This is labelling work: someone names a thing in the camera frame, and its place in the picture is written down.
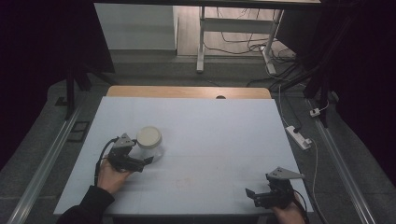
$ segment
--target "white wall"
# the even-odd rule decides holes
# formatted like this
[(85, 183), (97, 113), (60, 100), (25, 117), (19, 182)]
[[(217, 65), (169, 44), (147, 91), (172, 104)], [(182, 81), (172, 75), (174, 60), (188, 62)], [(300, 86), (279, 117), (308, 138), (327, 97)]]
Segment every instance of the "white wall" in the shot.
[(109, 49), (176, 49), (172, 6), (95, 4)]

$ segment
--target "white tabletop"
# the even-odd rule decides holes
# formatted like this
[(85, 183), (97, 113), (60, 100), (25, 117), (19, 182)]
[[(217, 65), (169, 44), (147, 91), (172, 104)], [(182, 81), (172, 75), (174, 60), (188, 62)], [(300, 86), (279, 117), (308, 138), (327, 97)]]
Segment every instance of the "white tabletop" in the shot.
[[(270, 211), (245, 188), (269, 192), (277, 166), (299, 173), (274, 100), (104, 97), (54, 214), (80, 203), (110, 139), (146, 126), (161, 131), (164, 155), (128, 178), (107, 214), (260, 215)], [(312, 211), (303, 181), (291, 183)]]

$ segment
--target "table leg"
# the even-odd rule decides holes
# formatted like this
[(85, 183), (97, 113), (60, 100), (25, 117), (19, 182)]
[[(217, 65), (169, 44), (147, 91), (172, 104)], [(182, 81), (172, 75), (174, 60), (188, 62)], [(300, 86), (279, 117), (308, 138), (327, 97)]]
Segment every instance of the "table leg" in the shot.
[(200, 34), (197, 56), (197, 73), (204, 72), (204, 33), (205, 33), (205, 7), (200, 8)]
[(275, 18), (273, 21), (273, 25), (271, 26), (270, 36), (268, 37), (268, 42), (262, 51), (262, 57), (264, 57), (265, 64), (268, 69), (268, 73), (270, 75), (276, 74), (274, 65), (271, 62), (270, 50), (271, 50), (271, 46), (274, 42), (275, 34), (277, 31), (277, 27), (279, 26), (280, 17), (282, 16), (282, 13), (283, 13), (283, 10), (276, 10), (276, 15), (275, 15)]

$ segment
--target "white power strip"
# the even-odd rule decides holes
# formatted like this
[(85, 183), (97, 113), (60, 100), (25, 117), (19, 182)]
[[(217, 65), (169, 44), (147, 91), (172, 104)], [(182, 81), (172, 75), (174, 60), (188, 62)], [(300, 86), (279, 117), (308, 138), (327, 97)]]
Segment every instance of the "white power strip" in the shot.
[(312, 118), (313, 118), (313, 117), (316, 117), (316, 116), (320, 115), (320, 110), (319, 110), (319, 108), (310, 110), (310, 111), (309, 111), (309, 114), (311, 115)]
[(288, 131), (288, 134), (294, 139), (294, 141), (300, 146), (302, 150), (306, 150), (308, 148), (311, 148), (311, 139), (309, 138), (303, 138), (303, 136), (300, 133), (295, 133), (294, 132), (294, 127), (289, 126), (286, 128), (286, 131)]

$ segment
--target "gray floor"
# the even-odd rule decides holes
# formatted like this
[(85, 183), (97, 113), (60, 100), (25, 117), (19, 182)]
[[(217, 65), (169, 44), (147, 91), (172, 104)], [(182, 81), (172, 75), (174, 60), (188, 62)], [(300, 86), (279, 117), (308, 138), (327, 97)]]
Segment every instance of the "gray floor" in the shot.
[[(232, 8), (220, 7), (219, 17), (226, 19), (238, 20), (261, 20), (270, 21), (273, 18), (274, 11), (272, 9), (256, 9), (256, 8)], [(197, 54), (199, 43), (199, 8), (198, 7), (177, 7), (178, 28), (177, 28), (177, 54), (183, 56), (191, 56)], [(217, 18), (216, 7), (205, 8), (206, 18)], [(205, 32), (204, 42), (212, 49), (205, 49), (205, 55), (227, 55), (240, 57), (240, 54), (230, 54), (213, 49), (223, 49), (230, 52), (238, 53), (248, 50), (248, 45), (262, 44), (266, 42), (268, 35), (261, 34), (238, 34), (238, 33), (219, 33)], [(275, 42), (272, 49), (279, 50), (286, 47), (280, 42)], [(244, 56), (258, 56), (259, 52), (247, 52)]]
[[(116, 75), (109, 75), (121, 85), (158, 85), (158, 86), (224, 86), (245, 87), (255, 78), (268, 77), (263, 70), (261, 58), (206, 58), (205, 72), (195, 73), (193, 57), (173, 55), (130, 55), (114, 54)], [(282, 71), (288, 65), (276, 64)], [(87, 96), (77, 121), (92, 122), (101, 97), (106, 95), (108, 84), (90, 76), (92, 89), (89, 92), (76, 90), (77, 100)], [(267, 88), (272, 82), (258, 82), (251, 88)], [(350, 200), (340, 175), (335, 169), (329, 151), (321, 139), (316, 123), (308, 115), (309, 107), (302, 96), (302, 86), (297, 86), (281, 95), (284, 118), (290, 125), (298, 125), (298, 116), (303, 124), (301, 133), (315, 140), (318, 145), (318, 175), (316, 197), (318, 204), (329, 223), (361, 223), (355, 205)], [(278, 95), (272, 94), (278, 102)], [(48, 101), (35, 125), (26, 135), (20, 147), (0, 173), (0, 223), (6, 223), (26, 186), (29, 184), (43, 156), (50, 148), (57, 132), (64, 124), (65, 107), (55, 106), (59, 97), (65, 97), (64, 81), (49, 89)], [(329, 130), (339, 146), (351, 173), (358, 183), (377, 223), (396, 223), (396, 190), (384, 175), (370, 152), (360, 139), (345, 125), (335, 111), (335, 101), (328, 109)], [(69, 135), (69, 139), (78, 136)], [(299, 168), (306, 176), (305, 184), (312, 192), (316, 165), (316, 151), (312, 148), (301, 151), (291, 140), (290, 145)], [(73, 169), (74, 162), (81, 150), (82, 142), (67, 141), (52, 168), (44, 188), (26, 219), (26, 223), (54, 223), (53, 210), (64, 189), (64, 185)], [(311, 223), (320, 223), (317, 214), (310, 214)]]

